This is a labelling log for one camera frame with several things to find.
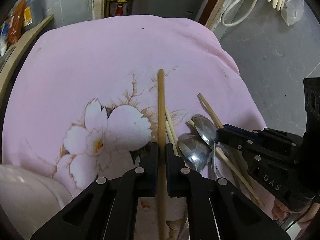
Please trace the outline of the steel spoon small bowl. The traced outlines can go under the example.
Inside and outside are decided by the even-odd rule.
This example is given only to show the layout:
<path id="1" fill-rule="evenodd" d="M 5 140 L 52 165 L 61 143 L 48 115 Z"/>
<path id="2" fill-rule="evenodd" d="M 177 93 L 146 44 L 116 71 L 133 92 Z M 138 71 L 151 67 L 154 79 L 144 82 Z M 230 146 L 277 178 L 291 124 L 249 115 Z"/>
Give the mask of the steel spoon small bowl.
<path id="1" fill-rule="evenodd" d="M 202 138 L 202 140 L 211 149 L 211 164 L 212 164 L 212 178 L 217 179 L 217 167 L 216 167 L 216 145 L 217 145 L 217 129 L 215 125 L 205 116 L 195 114 L 192 117 L 195 129 Z"/>

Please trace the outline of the red fire extinguisher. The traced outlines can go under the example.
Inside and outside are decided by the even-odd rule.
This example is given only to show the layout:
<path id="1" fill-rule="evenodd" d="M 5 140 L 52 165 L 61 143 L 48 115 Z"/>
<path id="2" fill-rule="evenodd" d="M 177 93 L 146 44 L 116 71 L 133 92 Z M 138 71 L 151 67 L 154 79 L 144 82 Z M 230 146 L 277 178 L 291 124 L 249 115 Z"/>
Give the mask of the red fire extinguisher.
<path id="1" fill-rule="evenodd" d="M 117 3 L 117 6 L 116 6 L 116 10 L 115 10 L 115 13 L 114 15 L 115 16 L 124 16 L 124 4 L 123 3 Z"/>

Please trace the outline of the long bamboo chopstick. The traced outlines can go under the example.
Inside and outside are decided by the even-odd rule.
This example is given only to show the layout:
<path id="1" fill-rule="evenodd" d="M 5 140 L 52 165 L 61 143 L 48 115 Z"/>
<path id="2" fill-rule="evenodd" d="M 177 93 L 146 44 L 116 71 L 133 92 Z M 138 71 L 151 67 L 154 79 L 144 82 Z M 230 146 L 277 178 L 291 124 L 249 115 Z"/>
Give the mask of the long bamboo chopstick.
<path id="1" fill-rule="evenodd" d="M 159 144 L 159 169 L 158 169 L 158 229 L 159 239 L 166 239 L 165 212 L 166 212 L 166 167 L 165 167 L 165 88 L 164 70 L 158 71 L 158 144 Z"/>

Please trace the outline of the pink floral cloth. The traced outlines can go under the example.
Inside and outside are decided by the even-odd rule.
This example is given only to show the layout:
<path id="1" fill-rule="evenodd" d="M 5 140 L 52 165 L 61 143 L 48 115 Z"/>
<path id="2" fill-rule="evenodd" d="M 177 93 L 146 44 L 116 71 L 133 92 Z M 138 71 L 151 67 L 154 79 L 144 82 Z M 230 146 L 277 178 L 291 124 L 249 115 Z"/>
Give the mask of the pink floral cloth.
<path id="1" fill-rule="evenodd" d="M 2 165 L 51 178 L 73 199 L 99 177 L 116 179 L 138 167 L 158 144 L 160 69 L 178 136 L 190 131 L 195 114 L 205 114 L 199 93 L 222 122 L 265 126 L 236 63 L 211 31 L 182 18 L 119 16 L 54 29 L 34 44 L 5 112 Z M 255 204 L 221 158 L 217 170 L 218 179 Z M 255 205 L 269 217 L 273 198 L 257 183 L 253 189 L 264 204 Z M 178 239 L 189 222 L 186 199 L 166 191 L 165 214 L 166 239 Z M 159 239 L 157 192 L 138 199 L 133 239 Z"/>

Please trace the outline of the steel spoon large bowl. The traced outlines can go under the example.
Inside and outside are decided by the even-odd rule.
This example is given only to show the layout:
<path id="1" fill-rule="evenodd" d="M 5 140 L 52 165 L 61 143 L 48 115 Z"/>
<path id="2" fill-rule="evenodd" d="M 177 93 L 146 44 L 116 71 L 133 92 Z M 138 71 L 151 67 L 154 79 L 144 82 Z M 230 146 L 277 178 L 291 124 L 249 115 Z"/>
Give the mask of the steel spoon large bowl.
<path id="1" fill-rule="evenodd" d="M 211 151 L 199 135 L 184 133 L 178 137 L 178 147 L 187 161 L 201 173 L 207 166 Z"/>

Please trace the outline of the orange snack bag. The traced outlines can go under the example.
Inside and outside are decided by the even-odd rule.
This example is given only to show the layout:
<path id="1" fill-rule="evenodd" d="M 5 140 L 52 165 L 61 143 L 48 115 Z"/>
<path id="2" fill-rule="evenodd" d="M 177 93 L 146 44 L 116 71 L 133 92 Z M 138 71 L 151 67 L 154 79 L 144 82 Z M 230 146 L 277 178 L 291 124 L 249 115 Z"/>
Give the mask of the orange snack bag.
<path id="1" fill-rule="evenodd" d="M 26 0 L 21 0 L 16 6 L 12 15 L 8 32 L 8 43 L 10 45 L 17 43 L 21 37 L 25 6 Z"/>

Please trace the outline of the pale white chopstick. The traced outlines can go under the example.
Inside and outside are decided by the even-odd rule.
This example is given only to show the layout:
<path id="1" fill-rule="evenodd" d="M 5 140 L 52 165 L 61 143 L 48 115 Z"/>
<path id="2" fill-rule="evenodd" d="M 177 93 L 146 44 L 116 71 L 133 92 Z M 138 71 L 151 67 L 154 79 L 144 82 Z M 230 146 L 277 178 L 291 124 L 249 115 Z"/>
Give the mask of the pale white chopstick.
<path id="1" fill-rule="evenodd" d="M 193 128 L 195 128 L 194 123 L 192 119 L 188 120 L 188 124 L 190 124 Z M 260 200 L 259 196 L 254 191 L 253 187 L 249 185 L 248 181 L 244 178 L 244 176 L 241 174 L 241 172 L 233 165 L 233 163 L 227 158 L 227 156 L 224 154 L 224 152 L 217 147 L 216 145 L 216 155 L 220 157 L 225 164 L 233 171 L 233 173 L 238 177 L 238 179 L 244 184 L 244 186 L 248 189 L 251 196 L 255 199 L 255 204 L 259 205 L 261 207 L 264 206 L 263 202 Z"/>

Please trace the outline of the thin bamboo chopstick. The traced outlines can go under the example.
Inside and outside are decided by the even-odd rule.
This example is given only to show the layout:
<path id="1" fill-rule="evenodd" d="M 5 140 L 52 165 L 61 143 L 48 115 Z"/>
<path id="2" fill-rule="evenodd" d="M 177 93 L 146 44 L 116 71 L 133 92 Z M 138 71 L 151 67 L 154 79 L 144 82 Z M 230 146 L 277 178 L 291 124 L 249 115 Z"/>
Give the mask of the thin bamboo chopstick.
<path id="1" fill-rule="evenodd" d="M 165 122 L 165 129 L 166 129 L 166 132 L 167 132 L 167 137 L 168 137 L 168 139 L 169 139 L 169 142 L 172 143 L 174 155 L 179 156 L 179 155 L 178 155 L 177 148 L 176 148 L 176 144 L 175 144 L 175 142 L 174 142 L 174 138 L 173 138 L 173 136 L 172 136 L 172 132 L 171 132 L 171 129 L 170 129 L 170 126 L 169 126 L 169 122 L 168 122 L 168 121 Z"/>

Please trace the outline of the white utensil holder cup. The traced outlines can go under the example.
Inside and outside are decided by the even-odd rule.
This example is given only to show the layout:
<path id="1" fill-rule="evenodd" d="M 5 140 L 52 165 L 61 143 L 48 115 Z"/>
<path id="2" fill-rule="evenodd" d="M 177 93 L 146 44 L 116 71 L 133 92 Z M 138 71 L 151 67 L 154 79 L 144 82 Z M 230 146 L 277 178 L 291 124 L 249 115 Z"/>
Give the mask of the white utensil holder cup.
<path id="1" fill-rule="evenodd" d="M 31 239 L 72 199 L 69 191 L 51 178 L 1 165 L 1 206 L 23 239 Z"/>

